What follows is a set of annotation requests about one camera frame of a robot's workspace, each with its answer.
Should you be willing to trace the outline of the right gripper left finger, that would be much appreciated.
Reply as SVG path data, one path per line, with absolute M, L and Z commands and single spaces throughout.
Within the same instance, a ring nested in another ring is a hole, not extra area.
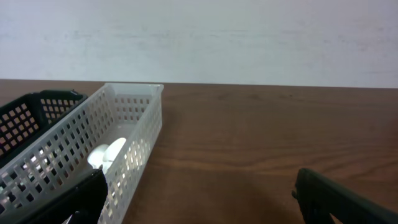
M 108 185 L 101 169 L 91 169 L 72 178 L 32 204 L 18 208 L 16 223 L 97 223 L 108 194 Z

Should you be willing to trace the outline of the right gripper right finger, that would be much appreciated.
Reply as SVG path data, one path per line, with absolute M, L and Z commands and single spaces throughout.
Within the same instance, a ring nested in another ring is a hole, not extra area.
M 314 170 L 298 171 L 292 196 L 299 204 L 303 220 L 311 223 L 397 223 L 397 214 Z

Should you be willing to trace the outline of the white plastic spoon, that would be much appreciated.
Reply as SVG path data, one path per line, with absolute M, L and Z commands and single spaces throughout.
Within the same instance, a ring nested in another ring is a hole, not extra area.
M 90 154 L 88 155 L 87 161 L 90 166 L 94 169 L 101 169 L 105 171 L 108 169 L 109 165 L 107 162 L 103 160 L 105 151 L 107 150 L 109 146 L 107 144 L 101 144 L 97 147 L 95 147 Z
M 102 163 L 104 173 L 107 173 L 108 169 L 115 161 L 117 155 L 124 146 L 125 142 L 126 138 L 119 138 L 107 147 L 103 155 L 103 163 Z

